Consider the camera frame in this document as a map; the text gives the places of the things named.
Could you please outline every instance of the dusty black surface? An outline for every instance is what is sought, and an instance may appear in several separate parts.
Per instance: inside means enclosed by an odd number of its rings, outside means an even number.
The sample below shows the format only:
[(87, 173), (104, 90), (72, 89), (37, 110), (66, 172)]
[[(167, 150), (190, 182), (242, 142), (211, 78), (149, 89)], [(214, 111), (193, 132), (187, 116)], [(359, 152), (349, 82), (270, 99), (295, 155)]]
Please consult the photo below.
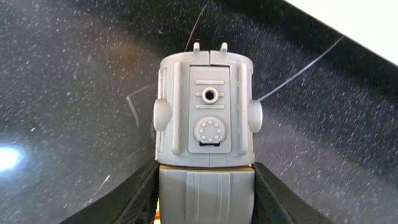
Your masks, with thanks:
[[(20, 152), (0, 171), (0, 220), (55, 223), (153, 158), (159, 62), (181, 52), (205, 1), (1, 4), (0, 144)], [(340, 35), (280, 1), (209, 2), (188, 49), (254, 62), (254, 98)], [(257, 160), (338, 223), (398, 222), (398, 69), (345, 39), (264, 100)]]

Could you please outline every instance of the gray plastic toy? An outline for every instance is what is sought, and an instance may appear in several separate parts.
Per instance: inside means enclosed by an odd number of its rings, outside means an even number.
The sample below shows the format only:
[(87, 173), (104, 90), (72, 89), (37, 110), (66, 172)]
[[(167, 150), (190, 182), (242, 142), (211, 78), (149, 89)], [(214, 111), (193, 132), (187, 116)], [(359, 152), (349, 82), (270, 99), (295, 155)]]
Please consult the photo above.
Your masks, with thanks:
[(227, 48), (200, 51), (195, 43), (193, 52), (160, 63), (154, 127), (162, 224), (251, 221), (252, 134), (262, 108), (251, 97), (251, 60)]

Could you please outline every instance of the scratched surface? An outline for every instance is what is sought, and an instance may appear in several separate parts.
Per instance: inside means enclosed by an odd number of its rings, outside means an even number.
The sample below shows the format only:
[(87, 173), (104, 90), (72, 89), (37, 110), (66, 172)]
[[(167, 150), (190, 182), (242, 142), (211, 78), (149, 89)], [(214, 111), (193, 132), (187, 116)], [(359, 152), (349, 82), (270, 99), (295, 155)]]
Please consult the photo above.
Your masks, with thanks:
[[(184, 50), (204, 5), (1, 4), (0, 148), (20, 159), (0, 171), (0, 223), (57, 223), (154, 157), (159, 63)], [(227, 42), (250, 57), (258, 98), (339, 37), (284, 2), (216, 1), (188, 50)], [(262, 102), (257, 160), (337, 223), (397, 223), (397, 77), (396, 67), (342, 40)]]

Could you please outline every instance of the round hole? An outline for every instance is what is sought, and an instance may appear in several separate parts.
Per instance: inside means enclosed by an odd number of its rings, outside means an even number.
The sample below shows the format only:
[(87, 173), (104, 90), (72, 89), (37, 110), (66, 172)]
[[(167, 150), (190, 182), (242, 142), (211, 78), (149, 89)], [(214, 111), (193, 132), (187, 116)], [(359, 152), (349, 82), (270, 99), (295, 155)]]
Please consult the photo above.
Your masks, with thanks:
[(203, 101), (206, 103), (214, 103), (218, 100), (218, 91), (215, 88), (205, 88), (201, 94)]
[(208, 90), (207, 92), (206, 92), (206, 99), (207, 100), (212, 100), (212, 99), (214, 99), (214, 92), (213, 91), (211, 91), (211, 90)]

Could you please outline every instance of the bright light spot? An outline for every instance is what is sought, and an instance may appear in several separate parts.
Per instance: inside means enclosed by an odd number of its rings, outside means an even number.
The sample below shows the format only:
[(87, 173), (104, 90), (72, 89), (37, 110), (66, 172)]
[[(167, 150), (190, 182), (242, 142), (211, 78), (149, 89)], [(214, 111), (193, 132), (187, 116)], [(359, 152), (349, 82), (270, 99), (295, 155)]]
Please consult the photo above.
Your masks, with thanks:
[(20, 160), (19, 152), (11, 147), (0, 147), (0, 171), (11, 169)]

